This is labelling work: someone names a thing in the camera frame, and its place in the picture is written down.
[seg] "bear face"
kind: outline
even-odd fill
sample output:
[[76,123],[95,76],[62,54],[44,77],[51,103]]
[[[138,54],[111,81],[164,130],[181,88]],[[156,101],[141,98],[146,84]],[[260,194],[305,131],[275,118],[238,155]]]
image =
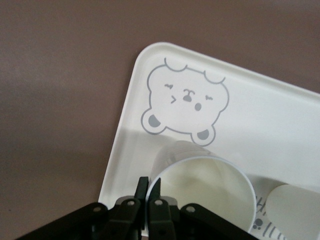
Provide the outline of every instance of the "bear face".
[[223,80],[212,82],[205,71],[188,66],[174,70],[164,59],[147,79],[150,108],[142,114],[142,127],[150,134],[165,129],[189,134],[194,143],[209,145],[216,135],[214,123],[229,102]]

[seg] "brown table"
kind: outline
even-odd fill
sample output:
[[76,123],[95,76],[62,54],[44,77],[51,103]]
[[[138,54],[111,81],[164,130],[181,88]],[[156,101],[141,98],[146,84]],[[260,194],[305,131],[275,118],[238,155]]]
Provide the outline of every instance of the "brown table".
[[320,93],[319,1],[2,1],[0,239],[98,200],[140,51],[171,42]]

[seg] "white cup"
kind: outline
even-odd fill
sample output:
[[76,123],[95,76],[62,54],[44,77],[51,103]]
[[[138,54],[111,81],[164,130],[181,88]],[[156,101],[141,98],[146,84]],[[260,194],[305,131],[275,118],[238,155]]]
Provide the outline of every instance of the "white cup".
[[320,240],[320,193],[285,184],[265,203],[266,215],[289,240]]
[[150,192],[161,178],[161,195],[181,208],[200,204],[246,232],[256,216],[256,195],[247,176],[234,164],[188,141],[176,141],[157,154]]

